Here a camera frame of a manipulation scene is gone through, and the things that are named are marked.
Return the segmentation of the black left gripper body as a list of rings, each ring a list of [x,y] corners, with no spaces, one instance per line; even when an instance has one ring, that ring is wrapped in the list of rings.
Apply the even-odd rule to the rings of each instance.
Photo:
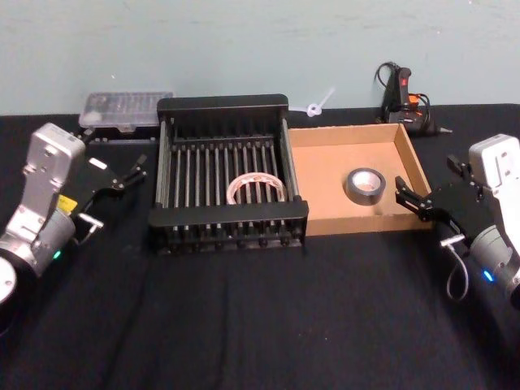
[[[74,228],[90,224],[103,228],[104,223],[88,214],[89,208],[102,197],[118,197],[124,191],[113,188],[113,179],[119,178],[104,162],[91,158],[73,173],[59,194],[59,210],[72,222]]]

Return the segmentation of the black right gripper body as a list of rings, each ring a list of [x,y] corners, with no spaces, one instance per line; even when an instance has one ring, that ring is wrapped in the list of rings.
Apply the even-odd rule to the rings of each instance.
[[[482,188],[471,182],[444,184],[426,196],[424,204],[423,221],[445,224],[462,234],[465,244],[472,244],[481,232],[495,224]]]

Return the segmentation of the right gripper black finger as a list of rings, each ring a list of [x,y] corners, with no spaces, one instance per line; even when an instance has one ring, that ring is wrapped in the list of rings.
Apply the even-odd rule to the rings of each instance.
[[[455,155],[450,154],[447,156],[446,163],[448,169],[471,189],[476,199],[483,199],[483,186],[475,181],[472,167],[468,162],[461,162]]]
[[[409,188],[401,176],[395,178],[396,203],[412,211],[423,222],[431,221],[431,205],[425,197]]]

